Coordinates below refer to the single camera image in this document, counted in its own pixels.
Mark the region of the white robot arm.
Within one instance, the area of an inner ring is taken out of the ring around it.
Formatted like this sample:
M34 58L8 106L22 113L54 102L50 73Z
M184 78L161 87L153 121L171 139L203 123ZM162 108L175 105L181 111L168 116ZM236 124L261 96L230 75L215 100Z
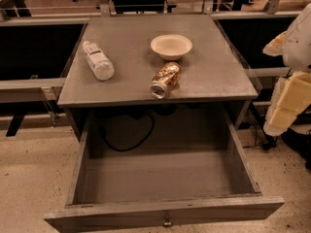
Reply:
M281 55L283 63L294 72L289 78L279 78L271 96L263 131L270 136L286 132L311 105L311 5L308 4L288 29L279 34L263 53Z

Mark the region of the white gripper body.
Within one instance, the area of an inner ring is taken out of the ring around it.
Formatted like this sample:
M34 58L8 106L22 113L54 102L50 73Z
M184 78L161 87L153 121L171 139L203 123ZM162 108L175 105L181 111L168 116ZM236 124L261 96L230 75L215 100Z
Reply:
M302 71L294 71L293 76L302 81L311 83L311 74Z

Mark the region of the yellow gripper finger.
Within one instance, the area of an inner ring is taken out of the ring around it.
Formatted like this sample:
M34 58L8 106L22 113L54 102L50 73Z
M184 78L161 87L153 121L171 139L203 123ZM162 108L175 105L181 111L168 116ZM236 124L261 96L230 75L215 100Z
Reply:
M286 32L280 33L272 41L270 41L262 50L262 52L269 56L279 56L282 54L283 42Z
M308 106L311 105L311 83L294 76L280 78L274 86L271 105L265 116L263 131L269 136L286 132Z

